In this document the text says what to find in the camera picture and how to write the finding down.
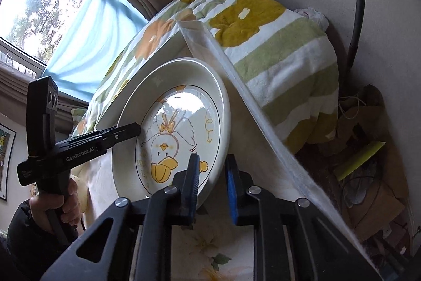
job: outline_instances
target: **window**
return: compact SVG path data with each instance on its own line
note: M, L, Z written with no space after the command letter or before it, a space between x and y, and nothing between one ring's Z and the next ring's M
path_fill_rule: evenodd
M0 61L41 76L83 0L1 0Z

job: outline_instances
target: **hand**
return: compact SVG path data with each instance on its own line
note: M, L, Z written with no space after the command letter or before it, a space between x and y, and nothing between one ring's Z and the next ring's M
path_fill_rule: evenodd
M43 193L29 200L32 218L35 223L44 231L54 234L48 221L46 211L49 209L58 209L63 207L63 214L60 217L62 222L77 225L81 221L81 205L77 198L77 184L70 178L69 180L69 197L64 202L64 196L57 194Z

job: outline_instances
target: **blue curtain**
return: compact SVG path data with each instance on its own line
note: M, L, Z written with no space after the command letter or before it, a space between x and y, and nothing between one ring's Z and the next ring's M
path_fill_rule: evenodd
M147 23L126 0L84 0L43 76L89 102L115 58Z

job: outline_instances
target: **picture frame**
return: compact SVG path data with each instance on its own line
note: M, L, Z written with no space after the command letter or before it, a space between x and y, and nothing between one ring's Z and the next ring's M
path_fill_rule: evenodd
M16 132L0 124L0 198L7 201L7 179Z

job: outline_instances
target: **finger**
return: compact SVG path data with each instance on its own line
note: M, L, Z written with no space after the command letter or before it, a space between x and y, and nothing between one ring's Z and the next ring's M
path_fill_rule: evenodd
M63 223L68 223L70 221L75 220L81 214L81 209L77 206L74 210L70 211L69 213L63 213L60 217Z
M29 200L31 211L47 211L58 209L64 204L64 196L58 194L44 193L32 197Z
M77 224L79 224L79 222L81 221L81 218L82 218L82 215L81 215L81 214L79 214L79 216L77 216L77 218L76 218L76 219L73 219L72 221L69 221L69 224L70 224L71 226L73 226L73 225L77 225Z
M63 212L68 213L73 211L79 205L79 199L77 198L77 192L67 198L63 205Z
M72 178L70 178L70 180L69 180L68 191L69 191L69 195L72 195L73 193L75 193L77 191L77 183Z

